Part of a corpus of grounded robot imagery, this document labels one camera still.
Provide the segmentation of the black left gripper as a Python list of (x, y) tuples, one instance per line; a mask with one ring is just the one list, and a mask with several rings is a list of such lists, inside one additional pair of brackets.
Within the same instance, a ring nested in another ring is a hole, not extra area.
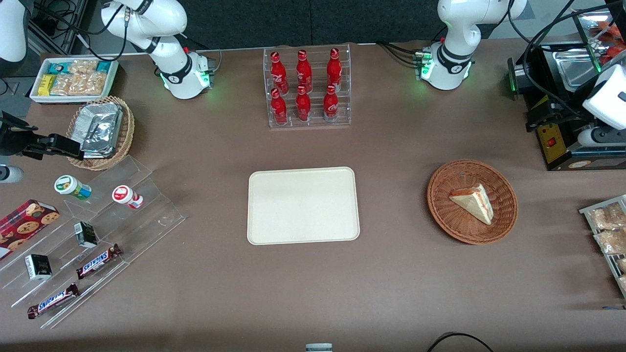
[(582, 107), (584, 99), (572, 98), (566, 101), (566, 107), (556, 100), (546, 100), (548, 112), (544, 110), (529, 110), (526, 112), (526, 131), (532, 133), (539, 127), (559, 125), (566, 122), (587, 123), (587, 113)]

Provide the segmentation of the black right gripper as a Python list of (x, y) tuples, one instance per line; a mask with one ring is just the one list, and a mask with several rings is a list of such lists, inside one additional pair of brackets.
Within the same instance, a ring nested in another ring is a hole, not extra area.
[(15, 154), (33, 159), (42, 159), (47, 149), (52, 154), (61, 154), (70, 158), (83, 158), (81, 143), (60, 134), (49, 134), (46, 147), (40, 142), (39, 134), (34, 133), (38, 127), (19, 119), (12, 114), (1, 112), (0, 155)]

